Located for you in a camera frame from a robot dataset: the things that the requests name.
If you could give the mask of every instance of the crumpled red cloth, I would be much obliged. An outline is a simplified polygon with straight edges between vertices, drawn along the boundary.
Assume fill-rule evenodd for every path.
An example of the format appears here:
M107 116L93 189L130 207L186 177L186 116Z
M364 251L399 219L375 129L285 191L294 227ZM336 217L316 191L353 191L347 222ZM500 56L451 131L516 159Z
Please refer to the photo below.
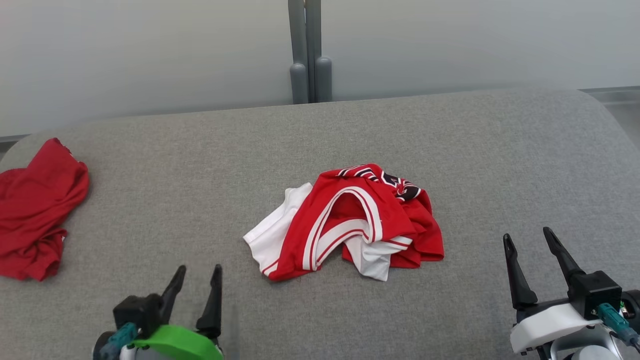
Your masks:
M58 273L61 226L89 190L89 173L57 138L26 168L0 174L0 275L43 281Z

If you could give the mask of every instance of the white fabric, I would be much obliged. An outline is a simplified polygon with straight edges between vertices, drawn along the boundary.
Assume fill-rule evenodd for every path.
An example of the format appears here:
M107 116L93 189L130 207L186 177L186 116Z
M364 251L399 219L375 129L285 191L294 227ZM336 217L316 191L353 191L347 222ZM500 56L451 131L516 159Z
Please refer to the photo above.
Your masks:
M269 275L278 268L278 258L284 238L298 209L311 192L312 186L306 183L299 188L285 190L285 200L278 208L262 220L256 227L243 236L251 248L253 258L260 265L260 272ZM392 239L394 243L386 241L373 241L365 239L365 234L370 235L376 223L376 219L347 220L325 232L316 242L314 264L309 264L314 270L326 259L326 257L341 243L345 243L353 264L358 271L367 277L376 280L387 281L391 254L406 250L412 240L404 236ZM382 231L375 238L381 238Z

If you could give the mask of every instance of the floor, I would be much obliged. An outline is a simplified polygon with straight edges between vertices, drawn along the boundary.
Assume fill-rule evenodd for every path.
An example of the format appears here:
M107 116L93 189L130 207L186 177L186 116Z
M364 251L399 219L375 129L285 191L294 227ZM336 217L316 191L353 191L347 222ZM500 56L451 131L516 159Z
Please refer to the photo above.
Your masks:
M640 86L583 90L600 101L640 149ZM0 160L15 142L0 142Z

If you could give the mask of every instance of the gray table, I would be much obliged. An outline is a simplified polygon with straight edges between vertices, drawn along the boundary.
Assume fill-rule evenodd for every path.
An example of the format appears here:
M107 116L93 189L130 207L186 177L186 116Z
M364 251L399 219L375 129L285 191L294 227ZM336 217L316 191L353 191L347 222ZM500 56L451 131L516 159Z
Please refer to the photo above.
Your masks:
M511 233L540 300L566 296L542 227L587 271L640 288L640 156L607 110L572 90L512 89L91 122L29 136L0 170L53 136L92 185L69 217L59 274L0 279L7 359L86 359L130 294L188 272L172 323L193 326L216 263L232 359L520 359L502 251ZM375 162L425 188L445 259L360 277L337 254L273 284L242 235L284 189Z

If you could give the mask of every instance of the red and white jersey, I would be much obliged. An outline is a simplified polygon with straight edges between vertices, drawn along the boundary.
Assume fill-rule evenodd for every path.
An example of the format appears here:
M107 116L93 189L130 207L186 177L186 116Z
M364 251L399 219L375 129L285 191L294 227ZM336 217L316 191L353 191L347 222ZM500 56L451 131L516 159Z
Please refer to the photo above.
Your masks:
M341 243L343 258L382 281L390 266L443 258L429 198L411 182L366 164L324 172L309 186L287 189L288 200L244 237L271 280L319 270Z

